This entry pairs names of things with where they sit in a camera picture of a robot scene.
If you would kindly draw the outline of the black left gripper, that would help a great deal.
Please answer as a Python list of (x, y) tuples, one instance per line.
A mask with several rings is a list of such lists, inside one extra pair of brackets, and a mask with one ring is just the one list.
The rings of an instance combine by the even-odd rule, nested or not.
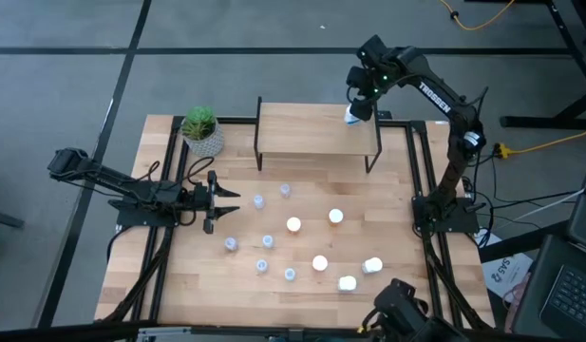
[(238, 198), (239, 193), (226, 190), (217, 183), (217, 174), (215, 171), (209, 171), (207, 177), (207, 184), (203, 185), (201, 182), (197, 184), (191, 195), (187, 195), (185, 205), (182, 211), (192, 213), (192, 217), (187, 222), (182, 222), (181, 226), (193, 225), (198, 217), (198, 212), (205, 212), (206, 218), (202, 223), (202, 230), (206, 234), (214, 233), (214, 220), (235, 212), (239, 206), (216, 207), (215, 196), (221, 198)]

